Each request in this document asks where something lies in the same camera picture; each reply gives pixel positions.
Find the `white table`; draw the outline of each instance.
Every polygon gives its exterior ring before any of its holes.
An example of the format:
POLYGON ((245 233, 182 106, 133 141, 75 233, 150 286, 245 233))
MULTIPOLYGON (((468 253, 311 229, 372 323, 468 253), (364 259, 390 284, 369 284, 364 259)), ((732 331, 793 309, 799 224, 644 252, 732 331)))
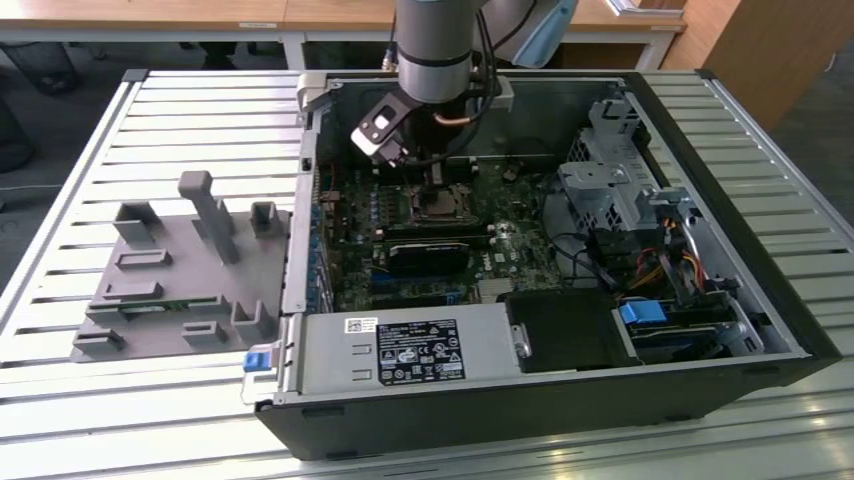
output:
POLYGON ((231 211, 261 199, 290 208, 297 78, 153 72, 122 83, 0 297, 0 478, 720 480, 854 468, 852 227, 720 84, 694 73, 646 78, 848 356, 792 387, 756 392, 698 421, 305 463, 241 401, 241 352, 69 363, 122 200, 153 199, 161 215, 189 213, 178 178, 206 168, 231 211))

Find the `warning label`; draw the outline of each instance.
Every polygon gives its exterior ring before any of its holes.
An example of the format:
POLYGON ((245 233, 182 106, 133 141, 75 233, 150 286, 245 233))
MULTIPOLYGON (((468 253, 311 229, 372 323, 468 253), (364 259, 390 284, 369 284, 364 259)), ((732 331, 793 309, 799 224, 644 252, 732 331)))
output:
POLYGON ((377 325, 377 346, 386 386, 466 378, 457 320, 377 325))

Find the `metal bracket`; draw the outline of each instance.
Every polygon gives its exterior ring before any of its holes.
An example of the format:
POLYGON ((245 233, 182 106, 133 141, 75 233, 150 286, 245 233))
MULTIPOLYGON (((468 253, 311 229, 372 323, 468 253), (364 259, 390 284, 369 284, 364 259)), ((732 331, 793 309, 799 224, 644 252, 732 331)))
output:
POLYGON ((301 112, 317 110, 318 107, 326 104, 326 82, 327 78, 323 72, 309 72, 299 76, 297 81, 297 107, 301 112))

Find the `floor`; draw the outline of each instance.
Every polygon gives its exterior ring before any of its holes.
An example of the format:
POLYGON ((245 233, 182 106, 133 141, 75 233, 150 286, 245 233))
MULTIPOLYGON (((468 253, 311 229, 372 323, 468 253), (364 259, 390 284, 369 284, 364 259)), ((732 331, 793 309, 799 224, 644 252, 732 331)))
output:
MULTIPOLYGON (((285 61, 278 45, 262 44, 250 55, 241 45, 234 62, 245 69, 281 69, 285 61)), ((183 50, 177 43, 105 44, 69 48, 81 88, 61 97, 39 94, 0 55, 0 97, 9 103, 25 130, 38 145, 33 161, 0 174, 0 290, 6 286, 27 249, 59 187, 83 150, 102 112, 129 68, 191 70, 205 60, 197 47, 183 50), (99 50, 107 57, 97 60, 99 50), (3 191, 6 187, 46 185, 46 188, 3 191)), ((329 52, 307 52, 335 58, 329 52)), ((338 54, 347 61, 351 55, 338 54)), ((820 190, 854 223, 854 41, 840 53, 835 68, 817 79, 812 89, 772 132, 774 140, 799 164, 820 190)))

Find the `blue latch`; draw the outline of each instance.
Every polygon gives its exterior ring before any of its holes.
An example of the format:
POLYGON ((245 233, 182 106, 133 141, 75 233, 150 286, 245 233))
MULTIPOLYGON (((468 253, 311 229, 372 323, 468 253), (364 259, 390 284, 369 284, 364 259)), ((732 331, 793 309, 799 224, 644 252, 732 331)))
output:
POLYGON ((271 352, 247 352, 243 358, 243 371, 246 373, 266 372, 273 368, 271 358, 271 352))
POLYGON ((620 307, 620 314, 626 325, 632 323, 660 323, 668 321, 662 304, 656 300, 640 300, 626 302, 620 307))

